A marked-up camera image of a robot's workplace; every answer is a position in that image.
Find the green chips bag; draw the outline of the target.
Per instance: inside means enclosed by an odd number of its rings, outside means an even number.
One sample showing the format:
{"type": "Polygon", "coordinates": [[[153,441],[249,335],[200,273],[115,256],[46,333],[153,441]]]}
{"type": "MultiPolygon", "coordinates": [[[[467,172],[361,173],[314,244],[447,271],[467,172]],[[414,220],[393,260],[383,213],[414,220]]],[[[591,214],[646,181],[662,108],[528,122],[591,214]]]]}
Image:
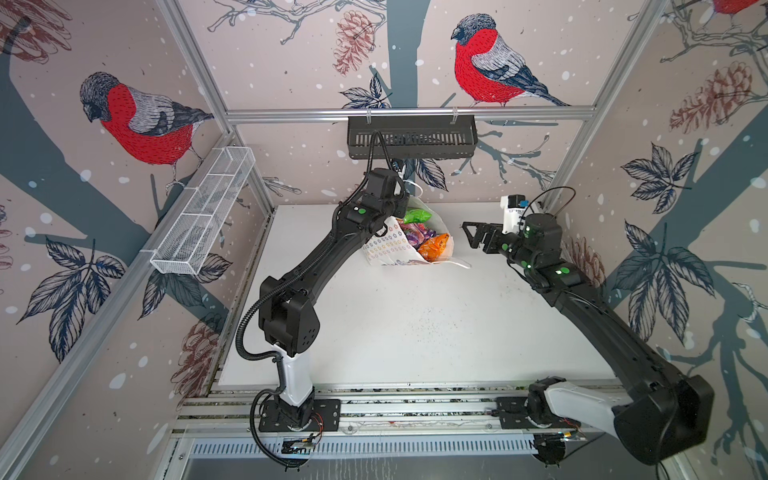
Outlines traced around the green chips bag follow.
{"type": "Polygon", "coordinates": [[[408,209],[402,218],[403,224],[424,224],[432,218],[433,214],[421,208],[408,209]]]}

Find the purple candy packet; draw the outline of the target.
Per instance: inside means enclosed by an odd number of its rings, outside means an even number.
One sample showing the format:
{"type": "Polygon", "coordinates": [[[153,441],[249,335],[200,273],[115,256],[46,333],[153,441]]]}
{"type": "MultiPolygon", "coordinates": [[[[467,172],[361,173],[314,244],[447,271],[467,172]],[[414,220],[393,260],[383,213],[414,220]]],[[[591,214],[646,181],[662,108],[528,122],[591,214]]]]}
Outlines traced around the purple candy packet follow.
{"type": "Polygon", "coordinates": [[[404,232],[408,243],[416,249],[420,249],[424,244],[434,248],[443,247],[450,238],[448,233],[438,233],[422,223],[405,224],[404,232]]]}

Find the white printed paper bag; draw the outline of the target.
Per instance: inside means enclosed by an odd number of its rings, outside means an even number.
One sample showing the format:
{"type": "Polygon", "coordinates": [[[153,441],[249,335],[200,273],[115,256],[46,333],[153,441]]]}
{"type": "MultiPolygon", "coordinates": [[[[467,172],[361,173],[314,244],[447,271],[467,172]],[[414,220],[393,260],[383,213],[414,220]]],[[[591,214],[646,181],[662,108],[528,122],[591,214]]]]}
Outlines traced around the white printed paper bag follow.
{"type": "Polygon", "coordinates": [[[449,233],[448,227],[442,218],[421,200],[419,194],[409,197],[407,210],[411,208],[421,208],[430,211],[433,216],[424,225],[438,233],[448,233],[451,236],[447,257],[434,263],[423,260],[417,249],[408,243],[404,232],[405,224],[402,223],[402,219],[391,216],[385,220],[385,231],[374,235],[363,246],[363,252],[368,263],[372,266],[453,264],[461,268],[470,269],[471,265],[469,263],[454,256],[454,237],[449,233]]]}

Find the orange snack packet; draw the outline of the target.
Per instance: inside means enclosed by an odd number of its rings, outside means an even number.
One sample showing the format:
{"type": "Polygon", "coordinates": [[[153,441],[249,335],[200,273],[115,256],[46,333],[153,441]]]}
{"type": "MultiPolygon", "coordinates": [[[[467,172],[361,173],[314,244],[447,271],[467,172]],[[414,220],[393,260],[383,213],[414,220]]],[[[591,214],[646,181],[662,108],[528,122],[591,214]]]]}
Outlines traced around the orange snack packet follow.
{"type": "Polygon", "coordinates": [[[423,260],[434,263],[447,257],[451,236],[448,233],[426,239],[417,249],[423,260]]]}

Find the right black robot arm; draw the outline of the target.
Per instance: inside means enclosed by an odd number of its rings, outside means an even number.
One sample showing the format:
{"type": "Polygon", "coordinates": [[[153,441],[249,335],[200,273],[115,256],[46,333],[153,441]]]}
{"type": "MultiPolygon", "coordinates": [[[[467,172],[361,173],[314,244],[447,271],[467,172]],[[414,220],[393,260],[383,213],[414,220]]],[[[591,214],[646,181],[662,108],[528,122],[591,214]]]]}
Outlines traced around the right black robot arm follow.
{"type": "Polygon", "coordinates": [[[649,466],[705,441],[713,388],[653,352],[600,298],[586,275],[563,258],[562,228],[553,215],[530,214],[515,231],[482,222],[465,222],[462,229],[471,248],[501,254],[508,266],[520,266],[522,279],[579,329],[625,390],[609,395],[547,377],[528,388],[532,423],[585,423],[616,438],[649,466]]]}

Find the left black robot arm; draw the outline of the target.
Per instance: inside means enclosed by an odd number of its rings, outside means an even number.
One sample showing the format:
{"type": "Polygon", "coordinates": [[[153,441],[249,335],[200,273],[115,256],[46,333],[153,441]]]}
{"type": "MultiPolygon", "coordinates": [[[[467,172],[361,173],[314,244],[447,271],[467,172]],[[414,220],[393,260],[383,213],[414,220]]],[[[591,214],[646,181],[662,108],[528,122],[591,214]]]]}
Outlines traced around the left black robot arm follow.
{"type": "Polygon", "coordinates": [[[285,414],[301,422],[311,414],[314,385],[306,352],[320,332],[315,311],[320,294],[342,265],[384,232],[386,220],[403,214],[407,205],[408,192],[399,174],[388,168],[373,169],[363,190],[334,210],[323,241],[293,270],[262,282],[260,294],[268,300],[259,308],[258,326],[267,343],[282,355],[278,404],[285,414]]]}

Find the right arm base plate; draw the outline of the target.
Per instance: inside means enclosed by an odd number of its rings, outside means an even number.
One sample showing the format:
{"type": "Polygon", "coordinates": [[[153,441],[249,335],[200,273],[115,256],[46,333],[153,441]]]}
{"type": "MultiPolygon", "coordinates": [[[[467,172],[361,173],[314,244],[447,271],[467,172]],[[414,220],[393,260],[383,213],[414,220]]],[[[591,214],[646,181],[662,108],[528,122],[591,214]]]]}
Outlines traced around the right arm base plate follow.
{"type": "Polygon", "coordinates": [[[570,429],[580,430],[576,420],[556,416],[537,396],[498,397],[493,415],[504,430],[522,429],[570,429]]]}

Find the aluminium mounting rail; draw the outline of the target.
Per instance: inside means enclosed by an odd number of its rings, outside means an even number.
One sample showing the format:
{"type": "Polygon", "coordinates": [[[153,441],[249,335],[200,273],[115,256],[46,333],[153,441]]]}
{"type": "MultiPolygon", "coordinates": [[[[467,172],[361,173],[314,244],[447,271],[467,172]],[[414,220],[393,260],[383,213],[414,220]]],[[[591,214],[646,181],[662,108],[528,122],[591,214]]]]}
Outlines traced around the aluminium mounting rail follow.
{"type": "MultiPolygon", "coordinates": [[[[243,436],[250,432],[249,412],[255,393],[215,390],[206,397],[182,402],[172,434],[243,436]]],[[[524,404],[522,386],[462,386],[450,388],[320,388],[315,406],[340,402],[338,412],[324,417],[324,430],[338,425],[341,434],[380,432],[496,431],[500,398],[524,404]]]]}

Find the white mesh wall basket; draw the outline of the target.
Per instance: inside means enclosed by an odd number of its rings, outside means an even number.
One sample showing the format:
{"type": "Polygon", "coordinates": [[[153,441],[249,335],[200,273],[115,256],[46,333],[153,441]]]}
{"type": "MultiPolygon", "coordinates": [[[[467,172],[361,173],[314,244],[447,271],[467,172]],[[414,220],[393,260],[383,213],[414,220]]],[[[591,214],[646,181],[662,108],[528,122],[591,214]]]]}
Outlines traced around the white mesh wall basket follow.
{"type": "Polygon", "coordinates": [[[226,146],[214,151],[212,165],[150,263],[161,274],[198,275],[255,164],[248,147],[226,146]]]}

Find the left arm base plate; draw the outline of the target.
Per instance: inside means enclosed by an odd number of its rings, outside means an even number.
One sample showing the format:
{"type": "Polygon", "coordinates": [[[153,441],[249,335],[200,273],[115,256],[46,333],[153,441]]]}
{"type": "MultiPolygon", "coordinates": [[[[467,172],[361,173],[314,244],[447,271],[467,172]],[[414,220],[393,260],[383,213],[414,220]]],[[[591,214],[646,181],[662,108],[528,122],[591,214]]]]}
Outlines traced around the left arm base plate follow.
{"type": "Polygon", "coordinates": [[[260,433],[336,432],[341,417],[338,399],[309,398],[300,406],[269,398],[257,408],[260,433]]]}

